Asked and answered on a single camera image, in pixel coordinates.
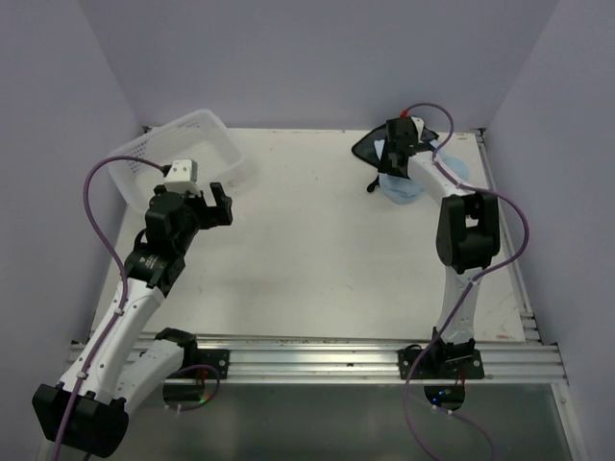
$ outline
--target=cable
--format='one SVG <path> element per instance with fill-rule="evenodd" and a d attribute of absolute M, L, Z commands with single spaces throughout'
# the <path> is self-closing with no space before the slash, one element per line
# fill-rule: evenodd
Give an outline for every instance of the cable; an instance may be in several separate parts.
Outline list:
<path fill-rule="evenodd" d="M 173 408 L 179 413 L 184 413 L 185 411 L 197 410 L 205 406 L 206 404 L 208 404 L 210 401 L 213 400 L 213 398 L 217 395 L 218 390 L 220 389 L 220 372 L 218 372 L 215 368 L 211 367 L 210 365 L 206 365 L 204 363 L 201 363 L 198 365 L 190 365 L 189 367 L 182 368 L 179 372 L 174 373 L 173 375 L 174 376 L 181 375 L 183 373 L 191 372 L 194 370 L 207 370 L 208 372 L 212 372 L 215 375 L 215 388 L 213 389 L 213 392 L 211 393 L 208 399 L 201 399 L 201 401 L 199 401 L 198 403 L 194 405 L 189 405 L 189 406 L 177 405 L 175 407 L 172 407 L 169 405 L 169 408 Z"/>
<path fill-rule="evenodd" d="M 484 189 L 484 188 L 480 188 L 480 187 L 474 187 L 472 185 L 468 185 L 468 184 L 459 182 L 454 176 L 452 176 L 446 170 L 446 168 L 444 168 L 439 163 L 439 161 L 437 160 L 438 152 L 440 152 L 442 150 L 442 148 L 451 140 L 451 138 L 453 137 L 453 133 L 455 132 L 455 123 L 453 121 L 453 117 L 442 106 L 440 106 L 438 104 L 434 104 L 434 103 L 418 103 L 418 104 L 414 104 L 414 105 L 408 107 L 405 110 L 405 113 L 408 114 L 411 110 L 413 110 L 415 108 L 419 108 L 419 107 L 430 107 L 430 108 L 438 109 L 442 113 L 444 113 L 446 115 L 446 117 L 449 119 L 449 133 L 447 134 L 447 136 L 444 139 L 444 141 L 442 142 L 442 144 L 437 144 L 436 145 L 436 147 L 435 147 L 435 149 L 433 151 L 433 154 L 431 156 L 433 164 L 438 169 L 438 171 L 440 173 L 442 173 L 442 175 L 444 175 L 444 177 L 447 180 L 449 180 L 450 182 L 452 182 L 453 184 L 455 184 L 456 186 L 458 186 L 461 189 L 469 190 L 469 191 L 473 191 L 473 192 L 481 192 L 481 193 L 485 193 L 485 194 L 494 195 L 497 198 L 499 198 L 500 200 L 502 200 L 502 201 L 506 202 L 507 204 L 509 204 L 510 206 L 512 206 L 512 208 L 515 210 L 515 212 L 518 214 L 519 218 L 521 219 L 521 222 L 523 224 L 523 230 L 524 230 L 523 241 L 521 243 L 521 246 L 519 247 L 519 250 L 517 250 L 517 252 L 514 255 L 512 255 L 510 258 L 500 262 L 499 264 L 496 264 L 495 266 L 488 267 L 487 269 L 484 269 L 483 271 L 479 272 L 478 274 L 476 274 L 475 276 L 472 277 L 470 282 L 466 285 L 465 289 L 461 293 L 461 296 L 457 300 L 457 302 L 455 304 L 455 307 L 451 311 L 451 314 L 447 317 L 446 321 L 442 325 L 442 329 L 440 329 L 439 331 L 437 331 L 435 333 L 433 338 L 431 338 L 431 341 L 419 353 L 419 355 L 416 357 L 416 359 L 412 363 L 412 366 L 410 367 L 410 370 L 409 370 L 409 372 L 407 374 L 406 383 L 404 384 L 404 417 L 406 418 L 406 424 L 407 424 L 408 428 L 410 429 L 410 432 L 414 436 L 414 439 L 416 440 L 416 442 L 421 447 L 421 449 L 423 449 L 423 451 L 426 454 L 428 454 L 432 459 L 439 460 L 440 458 L 437 456 L 437 454 L 435 454 L 435 452 L 433 452 L 428 447 L 428 445 L 425 443 L 425 441 L 418 434 L 418 432 L 416 430 L 416 426 L 414 424 L 414 421 L 412 421 L 412 419 L 410 418 L 410 415 L 409 415 L 409 405 L 408 405 L 408 396 L 409 396 L 409 388 L 410 388 L 409 383 L 410 383 L 410 380 L 412 379 L 412 376 L 414 375 L 414 372 L 416 371 L 416 368 L 417 368 L 418 364 L 420 363 L 420 361 L 423 359 L 423 357 L 425 357 L 425 355 L 435 345 L 435 343 L 437 343 L 437 341 L 440 339 L 440 337 L 441 337 L 442 333 L 444 332 L 444 330 L 451 323 L 451 321 L 453 320 L 455 314 L 459 311 L 459 309 L 461 308 L 461 305 L 463 304 L 463 302 L 467 298 L 468 294 L 470 293 L 470 290 L 472 290 L 473 286 L 480 279 L 482 279 L 484 276 L 486 276 L 487 274 L 491 274 L 492 272 L 497 271 L 498 269 L 501 269 L 501 268 L 507 266 L 508 264 L 511 264 L 512 262 L 516 261 L 519 258 L 519 256 L 521 256 L 523 254 L 523 252 L 528 247 L 528 243 L 529 243 L 529 223 L 528 223 L 528 218 L 524 214 L 523 210 L 521 210 L 512 200 L 507 198 L 505 195 L 503 195 L 503 194 L 501 194 L 499 192 L 496 192 L 494 190 Z M 456 417 L 461 419 L 465 423 L 467 423 L 469 425 L 472 425 L 479 432 L 481 432 L 482 435 L 487 440 L 487 442 L 489 443 L 489 446 L 491 447 L 491 459 L 492 460 L 498 459 L 498 453 L 497 453 L 496 446 L 495 446 L 493 440 L 491 439 L 491 437 L 489 436 L 489 434 L 487 433 L 487 431 L 481 425 L 473 422 L 472 420 L 470 420 L 466 416 L 456 415 Z"/>
<path fill-rule="evenodd" d="M 137 161 L 139 163 L 144 163 L 146 165 L 157 168 L 161 171 L 162 171 L 162 167 L 154 163 L 153 161 L 149 161 L 144 158 L 136 158 L 136 157 L 128 157 L 128 156 L 109 157 L 109 158 L 105 158 L 104 160 L 101 160 L 98 163 L 96 163 L 92 167 L 92 169 L 89 170 L 89 173 L 87 173 L 86 181 L 84 182 L 83 198 L 84 198 L 84 208 L 86 209 L 87 220 L 92 225 L 94 232 L 96 232 L 96 235 L 98 235 L 98 238 L 101 240 L 101 242 L 103 242 L 103 245 L 105 245 L 105 248 L 107 248 L 107 251 L 111 254 L 111 257 L 115 261 L 115 264 L 117 264 L 117 267 L 119 267 L 119 273 L 122 279 L 122 299 L 119 302 L 119 309 L 122 310 L 124 308 L 124 304 L 126 303 L 127 297 L 128 297 L 128 277 L 126 276 L 126 269 L 124 268 L 124 264 L 122 263 L 122 260 L 120 259 L 119 255 L 115 251 L 115 248 L 113 247 L 109 239 L 105 236 L 103 231 L 98 226 L 98 223 L 96 222 L 92 214 L 91 206 L 89 205 L 89 185 L 92 182 L 92 178 L 94 177 L 94 174 L 101 167 L 105 166 L 107 163 L 111 163 L 112 161 L 118 161 L 118 160 Z M 113 314 L 113 316 L 111 317 L 111 319 L 105 326 L 105 329 L 103 329 L 103 332 L 100 334 L 100 336 L 98 337 L 98 339 L 92 346 L 92 349 L 87 355 L 86 360 L 84 360 L 84 365 L 81 369 L 83 373 L 87 373 L 87 370 L 89 369 L 90 364 L 94 360 L 96 353 L 100 349 L 101 345 L 105 341 L 105 338 L 107 338 L 107 335 L 109 334 L 109 332 L 111 331 L 111 329 L 113 328 L 113 326 L 115 325 L 115 322 L 117 321 L 119 317 L 120 317 L 119 314 L 117 313 Z M 58 461 L 60 459 L 60 450 L 62 449 L 62 439 L 64 437 L 66 427 L 68 426 L 68 420 L 70 419 L 70 414 L 72 413 L 73 407 L 75 406 L 75 401 L 77 400 L 77 396 L 79 395 L 79 391 L 81 390 L 81 386 L 83 382 L 84 382 L 83 378 L 81 377 L 77 378 L 77 381 L 75 382 L 75 387 L 73 387 L 73 391 L 70 394 L 70 398 L 68 399 L 68 403 L 66 404 L 66 408 L 64 409 L 64 414 L 61 417 L 60 427 L 58 428 L 58 433 L 56 435 L 56 444 L 54 445 L 54 452 L 51 458 L 53 461 Z"/>

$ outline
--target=purple cable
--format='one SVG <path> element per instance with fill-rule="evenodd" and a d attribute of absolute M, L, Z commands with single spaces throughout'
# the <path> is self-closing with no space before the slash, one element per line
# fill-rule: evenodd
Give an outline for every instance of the purple cable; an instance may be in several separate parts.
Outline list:
<path fill-rule="evenodd" d="M 204 363 L 198 365 L 190 365 L 189 367 L 182 368 L 179 372 L 174 373 L 173 375 L 181 375 L 183 373 L 191 372 L 193 370 L 207 370 L 208 372 L 213 372 L 215 374 L 215 388 L 213 389 L 213 392 L 211 393 L 209 398 L 205 401 L 200 401 L 199 403 L 189 406 L 176 406 L 175 408 L 171 407 L 174 410 L 180 411 L 181 413 L 184 413 L 185 411 L 198 410 L 199 408 L 202 408 L 203 406 L 207 405 L 210 401 L 213 400 L 213 398 L 218 393 L 218 390 L 220 389 L 220 372 L 218 372 L 210 365 L 206 365 Z"/>
<path fill-rule="evenodd" d="M 419 446 L 421 447 L 421 449 L 423 449 L 423 451 L 426 454 L 428 454 L 432 459 L 439 460 L 441 458 L 439 458 L 437 456 L 437 454 L 434 451 L 432 451 L 428 447 L 428 445 L 425 443 L 425 441 L 421 438 L 421 436 L 418 434 L 418 432 L 416 430 L 416 425 L 414 424 L 414 421 L 412 421 L 412 419 L 410 418 L 410 415 L 409 415 L 409 402 L 408 402 L 410 380 L 412 379 L 412 376 L 414 375 L 414 372 L 416 371 L 416 368 L 417 368 L 418 364 L 420 363 L 420 361 L 423 359 L 423 357 L 425 357 L 427 352 L 440 339 L 440 337 L 442 336 L 442 333 L 447 328 L 447 326 L 451 323 L 451 321 L 453 320 L 455 314 L 461 308 L 461 305 L 463 304 L 463 302 L 467 298 L 468 294 L 470 293 L 470 290 L 476 284 L 476 282 L 479 281 L 480 279 L 482 279 L 487 274 L 491 274 L 492 272 L 497 271 L 498 269 L 502 269 L 506 265 L 514 262 L 515 260 L 517 260 L 519 258 L 519 256 L 521 256 L 523 254 L 523 252 L 528 247 L 528 243 L 529 243 L 529 223 L 528 223 L 528 218 L 524 214 L 523 210 L 521 210 L 512 200 L 510 200 L 506 196 L 500 194 L 499 192 L 496 192 L 496 191 L 493 191 L 493 190 L 489 190 L 489 189 L 483 189 L 483 188 L 480 188 L 480 187 L 474 187 L 472 185 L 464 184 L 464 183 L 458 181 L 454 176 L 452 176 L 446 170 L 446 168 L 444 168 L 438 162 L 438 160 L 437 160 L 438 152 L 440 150 L 442 150 L 442 148 L 451 140 L 451 138 L 453 137 L 453 133 L 455 132 L 455 123 L 453 121 L 453 117 L 442 106 L 440 106 L 438 104 L 434 104 L 434 103 L 418 103 L 418 104 L 414 104 L 414 105 L 410 106 L 409 108 L 407 108 L 406 112 L 409 114 L 409 112 L 412 109 L 419 108 L 419 107 L 430 107 L 430 108 L 438 109 L 442 113 L 444 113 L 446 115 L 446 117 L 449 119 L 449 133 L 447 134 L 447 136 L 444 139 L 444 141 L 442 142 L 442 144 L 439 144 L 433 150 L 433 154 L 431 156 L 433 164 L 438 169 L 438 171 L 440 173 L 442 173 L 442 175 L 444 175 L 444 177 L 447 180 L 449 180 L 450 182 L 452 182 L 453 184 L 455 184 L 456 186 L 458 186 L 461 189 L 470 190 L 470 191 L 473 191 L 473 192 L 481 192 L 481 193 L 485 193 L 485 194 L 491 194 L 491 195 L 494 195 L 494 196 L 498 197 L 500 200 L 503 200 L 504 202 L 506 202 L 510 206 L 512 206 L 512 208 L 515 210 L 515 212 L 519 215 L 519 218 L 521 219 L 521 222 L 523 223 L 523 229 L 524 229 L 523 242 L 521 243 L 521 246 L 519 247 L 519 250 L 514 255 L 512 255 L 510 258 L 502 261 L 501 263 L 496 264 L 495 266 L 488 267 L 487 269 L 479 272 L 478 274 L 476 274 L 475 276 L 472 277 L 470 282 L 466 285 L 465 289 L 461 293 L 461 296 L 457 300 L 457 302 L 455 304 L 455 307 L 451 311 L 451 314 L 447 317 L 446 321 L 444 322 L 444 325 L 442 325 L 442 329 L 440 329 L 439 331 L 436 332 L 435 336 L 433 336 L 433 338 L 431 338 L 431 341 L 429 341 L 429 343 L 425 346 L 425 348 L 418 354 L 418 356 L 416 357 L 416 360 L 414 360 L 414 362 L 412 363 L 412 366 L 410 367 L 410 370 L 409 370 L 409 372 L 407 374 L 406 383 L 404 385 L 404 417 L 406 418 L 406 424 L 407 424 L 408 428 L 410 429 L 410 432 L 414 436 L 414 439 L 416 440 L 417 444 L 419 444 Z M 489 442 L 489 446 L 491 447 L 491 459 L 492 460 L 498 459 L 498 453 L 497 453 L 496 446 L 495 446 L 493 440 L 491 439 L 491 437 L 489 436 L 489 434 L 487 433 L 487 431 L 482 426 L 480 426 L 479 424 L 477 424 L 474 421 L 472 421 L 471 419 L 469 419 L 467 416 L 463 416 L 463 415 L 460 415 L 460 414 L 455 414 L 455 416 L 457 418 L 461 419 L 462 421 L 464 421 L 465 423 L 467 423 L 469 425 L 472 425 L 479 432 L 481 432 L 482 435 L 484 435 L 485 439 L 487 439 L 487 442 Z"/>
<path fill-rule="evenodd" d="M 124 304 L 126 303 L 127 297 L 128 297 L 128 277 L 126 276 L 126 269 L 124 268 L 124 264 L 122 263 L 122 260 L 120 259 L 119 255 L 115 251 L 115 248 L 113 247 L 109 239 L 105 236 L 103 231 L 100 229 L 100 227 L 98 226 L 98 223 L 96 223 L 96 220 L 94 219 L 94 216 L 92 215 L 91 207 L 89 205 L 89 185 L 92 182 L 92 178 L 94 177 L 94 174 L 102 166 L 106 165 L 107 163 L 111 163 L 112 161 L 118 161 L 118 160 L 138 161 L 139 163 L 145 163 L 146 165 L 152 166 L 161 171 L 162 171 L 162 167 L 154 163 L 153 161 L 145 160 L 143 158 L 128 157 L 128 156 L 109 157 L 109 158 L 105 158 L 104 160 L 101 160 L 98 163 L 96 163 L 92 167 L 92 169 L 89 170 L 89 173 L 87 173 L 86 181 L 84 182 L 84 193 L 83 193 L 84 208 L 86 209 L 87 219 L 89 223 L 92 225 L 92 227 L 94 228 L 94 231 L 96 232 L 96 235 L 98 235 L 98 238 L 100 238 L 100 240 L 105 245 L 105 248 L 107 248 L 107 251 L 111 254 L 111 257 L 117 264 L 117 267 L 119 267 L 120 277 L 122 278 L 122 299 L 120 300 L 120 303 L 119 303 L 119 308 L 121 310 L 124 308 Z M 92 349 L 89 351 L 89 354 L 87 355 L 86 360 L 84 360 L 84 366 L 81 369 L 82 372 L 87 373 L 87 370 L 89 369 L 89 366 L 94 360 L 96 353 L 98 352 L 101 345 L 105 341 L 105 338 L 107 338 L 107 335 L 109 334 L 109 332 L 115 325 L 115 322 L 117 321 L 118 318 L 119 318 L 119 314 L 117 313 L 113 314 L 113 316 L 111 317 L 111 319 L 105 326 L 105 329 L 103 329 L 103 332 L 100 334 L 100 336 L 98 337 L 98 339 L 92 346 Z M 70 414 L 72 413 L 73 406 L 75 406 L 75 401 L 77 400 L 77 396 L 79 395 L 79 391 L 81 389 L 83 382 L 84 380 L 82 378 L 80 377 L 77 378 L 77 381 L 75 382 L 75 387 L 73 388 L 73 391 L 70 394 L 70 398 L 68 399 L 68 403 L 66 404 L 66 408 L 64 409 L 64 414 L 62 415 L 61 421 L 60 421 L 60 427 L 58 428 L 58 433 L 56 434 L 56 444 L 54 445 L 54 452 L 52 456 L 53 461 L 58 461 L 60 459 L 60 450 L 62 449 L 62 439 L 64 437 L 64 432 L 66 431 L 66 427 L 68 426 L 68 420 L 70 419 Z"/>

